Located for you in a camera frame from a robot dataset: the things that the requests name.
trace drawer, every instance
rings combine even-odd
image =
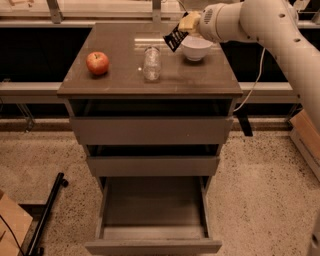
[[[93,176],[214,176],[220,158],[211,157],[88,157]]]
[[[225,143],[232,117],[74,117],[80,144],[161,145]]]
[[[200,177],[109,178],[92,255],[216,253]]]

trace black metal rod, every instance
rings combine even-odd
[[[55,183],[54,183],[54,185],[52,187],[51,193],[50,193],[50,195],[48,197],[46,206],[45,206],[45,208],[44,208],[44,210],[42,212],[40,221],[38,222],[36,230],[35,230],[35,232],[34,232],[34,234],[32,236],[30,244],[28,246],[28,250],[27,250],[27,254],[26,254],[27,256],[33,256],[36,253],[36,249],[37,249],[39,240],[41,238],[43,229],[44,229],[44,227],[46,225],[47,219],[49,217],[51,208],[52,208],[53,203],[55,201],[55,198],[56,198],[56,196],[58,194],[59,188],[63,183],[63,176],[64,176],[64,174],[61,173],[61,172],[58,173],[58,175],[57,175],[56,181],[55,181]]]

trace concrete floor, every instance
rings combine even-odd
[[[67,120],[23,130],[21,120],[0,121],[0,188],[19,203],[44,203],[64,172],[69,186],[60,190],[41,245],[48,256],[90,255],[84,243],[94,239],[102,196],[82,147]],[[245,137],[236,130],[208,192],[210,227],[223,242],[217,256],[305,256],[320,183],[288,131],[255,129]]]

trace white cable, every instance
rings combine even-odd
[[[235,110],[233,110],[233,112],[236,112],[236,111],[238,111],[240,108],[242,108],[242,106],[247,102],[247,100],[249,99],[251,93],[253,92],[254,88],[256,87],[256,85],[257,85],[257,83],[258,83],[258,81],[259,81],[259,79],[260,79],[261,73],[262,73],[262,63],[263,63],[265,51],[266,51],[266,48],[263,48],[263,51],[262,51],[262,54],[261,54],[261,58],[260,58],[259,75],[258,75],[255,83],[253,84],[253,87],[252,87],[251,91],[248,93],[247,97],[244,99],[244,101],[241,103],[241,105],[240,105],[238,108],[236,108]]]

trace cardboard box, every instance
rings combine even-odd
[[[32,217],[24,211],[16,202],[11,200],[0,189],[0,214],[14,232],[20,246],[32,222]],[[7,226],[0,219],[0,254],[6,256],[17,256],[19,248]]]
[[[320,181],[319,133],[304,110],[295,115],[290,122],[294,127],[290,133],[292,141]]]

